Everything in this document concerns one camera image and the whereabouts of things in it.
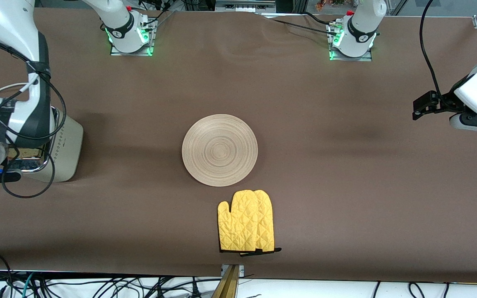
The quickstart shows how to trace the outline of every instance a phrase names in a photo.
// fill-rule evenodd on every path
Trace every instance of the black cable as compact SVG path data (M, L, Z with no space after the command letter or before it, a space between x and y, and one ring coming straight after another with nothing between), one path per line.
M143 293L143 295L144 295L144 294L145 294L145 287L142 286L141 279L137 279L137 282L138 282L139 285L140 285L141 293Z
M40 292L43 294L43 298L47 298L46 290L45 290L45 287L43 287L43 285L42 285L41 279L38 280L38 281L40 282Z
M102 295L104 295L104 294L106 294L106 292L108 292L108 290L110 290L112 287L114 287L117 283L120 283L121 281L124 281L124 279L125 279L125 278L121 278L121 279L119 279L119 281L113 281L112 285L109 286L109 287L107 287L99 296L97 296L97 298L101 298ZM103 285L103 286L101 286L101 287L99 288L99 290L93 295L92 298L95 298L95 295L98 294L98 292L99 292L104 286L106 286L106 284Z
M448 288L450 287L450 283L445 283L446 284L446 287L445 287L445 293L443 293L443 298L446 298L446 296L448 295Z
M100 284L100 283L108 283L110 281L86 281L84 283L51 283L47 284L47 286L55 286L55 285L71 285L71 286L81 286L81 285L88 285L88 284Z
M323 33L323 34L336 35L335 32L328 32L328 31L319 30L319 29L316 29L316 28L310 28L310 27L306 27L306 26L301 26L301 25L294 24L294 23L289 23L289 22L280 21L279 19L273 19L273 21L276 21L276 22L279 22L279 23L283 23L283 24L286 24L286 25L291 25L291 26L295 26L295 27L307 29L307 30L312 30L312 31L316 31L316 32L321 32L321 33Z
M21 93L22 93L22 92L18 90L17 92L15 92L14 94L12 94L11 96L9 96L9 97L5 98L4 100L2 100L1 103L0 103L0 109L1 109L2 107L4 107L9 101L11 101L11 100L13 100L14 98L16 98L16 96L20 95Z
M197 283L203 283L205 281L220 281L221 279L202 279L201 281L197 281ZM178 288L184 286L184 285L189 285L193 283L192 281L188 281L187 283L179 284L174 287L168 288L167 290L163 291L163 294L156 296L155 298L163 298L164 294L166 294L168 291L174 291L177 290Z
M311 17L312 19L314 19L314 21L316 21L320 24L323 24L323 25L328 25L329 24L329 22L325 22L325 21L322 21L321 19L318 19L315 15L313 15L312 13L310 13L308 11L301 12L300 14L306 14L309 17Z
M166 281L164 281L163 283L157 283L157 295L163 295L163 289L161 289L161 286L162 285L165 285Z
M378 292L378 286L380 285L380 281L376 282L375 290L373 291L373 298L376 298L376 292Z
M66 113L67 113L66 103L65 103L64 99L62 98L62 95L60 94L60 92L58 92L58 89L56 89L56 87L48 79L45 78L45 75L43 75L41 73L39 73L38 75L45 81L45 83L47 83L47 85L49 85L49 87L51 87L51 89L53 89L53 91L55 91L56 95L60 99L60 103L62 105L62 119L60 121L60 124L57 126L57 128L55 128L55 130L53 130L50 134L47 134L47 135L41 136L41 137L31 137L31 136L22 135L19 132L16 132L16 131L12 130L12 128L10 128L7 124L5 124L3 121L0 120L0 123L6 128L6 130L8 130L9 132L12 132L16 136L26 138L26 139L51 138L52 136L57 134L59 130L61 130L62 126L64 126L64 123L66 122Z
M191 6L191 8L190 8L191 10L190 10L190 11L199 11L199 10L200 10L200 7L199 7L200 2L195 5L195 4L193 4L192 2L189 3L189 2L187 2L187 1L185 1L185 0L181 0L181 1L185 4L185 8L188 8L187 5L190 5L190 6Z
M53 172L51 173L51 179L49 180L49 182L47 183L47 186L42 189L40 192L38 192L37 194L34 194L34 195L31 195L31 196L21 196L21 195L18 195L18 194L15 194L13 192L11 192L7 187L6 187L6 184L5 184L5 174L6 172L8 171L8 168L10 167L10 165L19 157L19 149L17 148L16 144L11 140L11 138L9 138L7 135L5 135L5 138L7 139L8 143L14 148L14 150L16 151L16 156L13 157L9 162L7 162L6 166L3 167L3 171L2 171L2 174L1 174L1 186L3 187L3 189L11 196L14 196L16 198L20 198L20 199L31 199L31 198L36 198L37 196L40 196L41 194L43 194L44 192L46 192L50 187L51 185L53 185L53 181L55 180L55 161L53 160L53 157L51 156L51 154L49 154L49 152L47 152L47 150L45 149L42 149L42 148L37 148L38 150L40 151L43 151L43 154L45 154L47 156L47 158L49 158L49 161L51 161L51 166L53 168Z
M53 295L56 296L57 298L62 298L62 297L58 296L55 292L53 292L53 290L49 289L49 287L47 287L47 291L48 291L48 292L51 292L51 294L53 294Z
M434 81L437 96L439 99L441 99L441 90L439 90L439 84L437 83L436 74L434 72L434 68L432 67L432 64L430 63L430 59L428 59L428 55L426 54L426 49L424 48L424 41L422 38L422 29L424 27L424 19L426 18L426 12L428 11L428 8L430 8L430 5L432 4L433 1L434 0L428 1L428 3L426 4L426 7L424 8L424 11L422 12L421 25L419 27L419 41L421 44L422 56L424 56L424 60L426 61L426 64L428 65L428 68L430 69L430 74L432 75L432 80ZM443 104L445 107L448 106L444 100L441 101L441 104Z
M143 25L143 26L146 26L146 25L148 25L148 24L152 24L153 22L157 21L157 19L159 19L159 17L161 17L161 15L163 15L166 11L167 11L166 9L162 10L162 11L159 13L159 15L157 15L157 17L154 17L154 19L152 19L151 21L148 21L148 22L146 22L146 23L143 23L142 25Z
M120 287L115 286L115 291L113 291L113 294L112 294L111 298L113 298L116 294L119 294L119 291L121 291L124 287L128 287L128 285L130 285L131 283L133 283L137 279L138 279L138 277L136 277L135 279L132 279L131 281L127 281L124 285L122 285Z
M136 293L137 293L137 298L141 298L141 293L140 293L137 289L132 288L132 287L127 287L127 288L130 289L130 290L136 291Z
M30 66L31 68L33 68L29 62L30 60L28 60L27 57L25 57L23 54L19 53L18 51L16 51L15 49L13 49L12 47L8 47L8 46L5 46L5 45L2 45L0 43L0 49L10 53L12 56L14 57L17 57L19 59L21 59L23 62L25 62L28 66ZM25 135L22 135L18 132L15 132L14 130L12 130L10 127L8 127L8 125L6 125L4 122L2 122L0 120L0 123L9 131L9 132L12 132L13 134L15 134L16 136L19 136L19 137L22 137L22 138L25 138L25 139L32 139L32 140L38 140L38 139L45 139L45 138L50 138L52 136L54 136L55 134L58 133L58 131L62 128L62 126L64 126L64 123L66 121L66 113L67 113L67 109L66 109L66 104L65 104L65 101L64 101L64 98L62 97L62 95L60 94L60 92L58 91L58 89L56 89L56 87L51 83L51 80L48 76L46 76L45 74L43 73L40 73L40 72L36 72L38 74L38 76L40 77L40 79L42 79L47 85L49 85L49 87L51 87L51 89L53 89L53 91L55 92L55 94L58 96L58 99L60 100L60 104L62 106L62 119L60 121L60 124L58 125L57 128L55 128L55 130L53 132L51 132L50 134L47 134L45 136L41 136L41 137L31 137L31 136L25 136Z
M198 285L196 284L196 278L193 276L193 294L191 295L193 298L202 298L202 294L198 290Z
M417 296L415 296L415 294L413 294L413 292L411 291L411 286L415 285L417 287L417 289L419 290L419 293L421 293L421 298L424 298L424 293L422 292L421 288L419 287L419 285L417 283L409 283L407 285L407 289L410 291L410 294L413 298L418 298Z
M115 281L115 279L110 279L109 281L106 281L106 283L104 283L104 285L102 285L102 286L95 292L95 294L93 294L93 298L95 298L95 296L98 295L98 293L102 290L102 288L104 288L106 285L108 285L108 283L111 283L112 281Z
M8 281L7 283L10 283L10 297L13 297L13 293L12 293L12 290L13 290L13 286L12 286L12 274L11 274L11 269L10 269L10 266L8 265L8 262L6 261L5 258L3 258L2 255L0 255L0 260L3 261L3 263L5 264L5 267L7 268L7 272L8 272Z
M161 286L166 284L172 278L173 278L172 276L165 276L165 277L160 276L159 279L157 280L157 283L155 283L155 285L152 287L152 289L150 289L146 293L146 295L143 296L143 298L150 298L150 296L152 296L155 292L157 292L158 289L161 290Z
M34 295L34 298L40 298L40 294L38 293L38 287L36 287L36 281L30 280L30 285L32 289L32 294Z
M142 7L144 7L146 10L148 10L148 8L146 7L145 3L143 1L139 1L139 4L138 5L141 5L142 4Z
M7 286L4 286L4 287L1 288L1 290L0 290L0 298L3 297L3 293L5 293L6 288L7 288Z

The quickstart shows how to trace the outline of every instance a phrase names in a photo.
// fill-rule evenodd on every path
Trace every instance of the white floor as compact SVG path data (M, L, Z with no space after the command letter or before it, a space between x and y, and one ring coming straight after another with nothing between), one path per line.
M82 283L91 279L64 279L55 282ZM152 286L157 279L141 279L144 286ZM169 281L164 287L172 287L192 281L191 277L177 277ZM218 282L198 282L201 293L213 291ZM444 284L418 283L425 298L442 298L445 291ZM5 285L0 281L0 289ZM62 298L91 298L102 284L87 285L55 285L51 289ZM281 279L241 279L238 286L237 298L371 298L376 282L374 281L294 281ZM171 291L165 294L167 298L184 298L192 287L185 286L187 291ZM417 298L421 298L415 287L412 287ZM112 296L114 288L104 294L103 298ZM141 292L136 293L126 288L119 292L119 298L143 297ZM9 296L7 289L4 298ZM410 298L407 283L381 283L376 295L377 298ZM451 284L447 298L477 298L477 285Z

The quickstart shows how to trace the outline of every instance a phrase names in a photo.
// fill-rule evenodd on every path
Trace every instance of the wooden plate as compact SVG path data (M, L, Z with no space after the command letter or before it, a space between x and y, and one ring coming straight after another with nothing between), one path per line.
M198 181L228 186L241 181L257 161L257 139L232 115L210 115L196 122L183 139L183 164Z

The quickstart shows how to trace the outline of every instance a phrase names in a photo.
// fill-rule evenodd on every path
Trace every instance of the white cable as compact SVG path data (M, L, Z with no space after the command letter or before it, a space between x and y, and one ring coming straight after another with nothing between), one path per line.
M29 80L27 85L21 87L21 89L19 89L19 91L21 93L25 92L25 90L27 90L32 84L34 84L39 77L40 77L40 75L36 74L34 77L32 77L32 79Z
M15 83L15 84L10 84L8 86L5 86L5 87L1 87L0 88L0 92L5 90L5 89L8 89L8 88L11 88L11 87L16 87L16 86L21 86L21 85L24 85L23 87L21 87L21 89L19 89L19 91L21 93L25 92L25 90L27 90L32 84L34 84L34 82L36 82L36 80L38 79L39 75L36 74L32 80L30 80L28 83Z
M16 86L21 86L21 85L27 85L28 83L15 83L15 84L11 84L11 85L8 85L8 86L5 86L5 87L1 87L0 88L0 92L5 90L5 89L8 89L10 87L16 87Z

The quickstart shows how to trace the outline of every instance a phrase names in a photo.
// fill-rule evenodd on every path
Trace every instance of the yellow oven mitt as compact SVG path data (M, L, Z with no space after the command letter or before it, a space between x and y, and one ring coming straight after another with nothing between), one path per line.
M242 257L280 251L273 238L273 210L263 190L241 190L218 205L220 251L240 252Z
M273 209L270 197L264 190L254 191L259 202L259 225L257 227L257 243L255 248L263 252L274 251L275 239L273 239Z
M259 225L259 201L251 190L237 191L231 208L224 201L218 204L220 250L255 251Z

